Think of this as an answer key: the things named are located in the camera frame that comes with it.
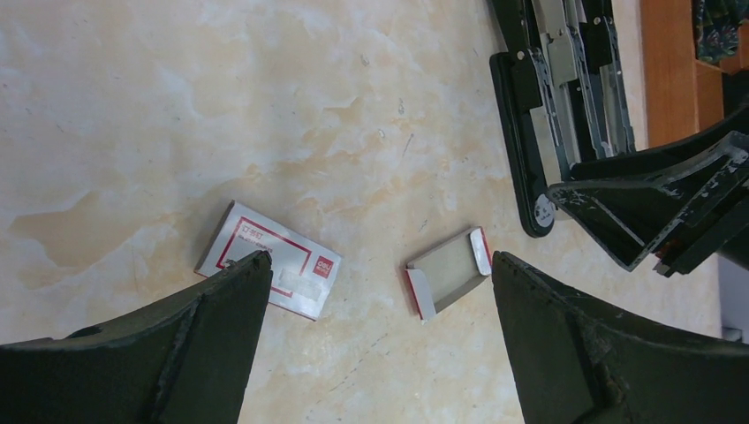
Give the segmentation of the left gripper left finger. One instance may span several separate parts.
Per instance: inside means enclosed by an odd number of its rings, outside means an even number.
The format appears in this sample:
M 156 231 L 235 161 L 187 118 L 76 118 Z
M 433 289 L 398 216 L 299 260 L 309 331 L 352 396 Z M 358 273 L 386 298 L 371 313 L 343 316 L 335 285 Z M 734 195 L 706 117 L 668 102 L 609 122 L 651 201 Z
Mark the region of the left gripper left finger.
M 237 422 L 272 277 L 257 251 L 68 337 L 3 345 L 2 422 Z

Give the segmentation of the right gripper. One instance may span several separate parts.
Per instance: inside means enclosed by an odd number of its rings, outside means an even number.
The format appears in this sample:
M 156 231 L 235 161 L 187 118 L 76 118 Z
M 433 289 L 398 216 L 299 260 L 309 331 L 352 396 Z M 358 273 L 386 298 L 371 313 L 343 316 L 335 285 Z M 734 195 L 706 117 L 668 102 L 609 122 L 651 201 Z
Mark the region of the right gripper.
M 628 271 L 650 254 L 665 277 L 687 275 L 712 254 L 748 270 L 746 134 L 748 106 L 739 105 L 685 139 L 578 163 L 574 182 L 551 186 L 548 197 Z

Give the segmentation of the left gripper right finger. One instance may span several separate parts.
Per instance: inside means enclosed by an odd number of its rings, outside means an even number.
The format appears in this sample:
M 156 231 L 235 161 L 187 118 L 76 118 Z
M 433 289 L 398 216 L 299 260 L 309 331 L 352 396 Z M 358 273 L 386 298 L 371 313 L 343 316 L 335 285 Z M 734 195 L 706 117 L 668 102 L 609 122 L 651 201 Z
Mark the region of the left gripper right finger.
M 747 422 L 746 344 L 628 312 L 507 252 L 492 283 L 525 422 Z

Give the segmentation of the red white staple box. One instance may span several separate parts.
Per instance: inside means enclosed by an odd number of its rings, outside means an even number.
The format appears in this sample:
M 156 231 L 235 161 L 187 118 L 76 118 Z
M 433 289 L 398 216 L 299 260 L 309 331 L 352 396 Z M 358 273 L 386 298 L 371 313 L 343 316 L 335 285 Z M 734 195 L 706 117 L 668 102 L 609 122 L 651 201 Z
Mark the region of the red white staple box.
M 266 251 L 271 257 L 269 303 L 318 320 L 342 257 L 235 200 L 223 212 L 194 272 L 213 276 L 229 262 L 255 251 Z

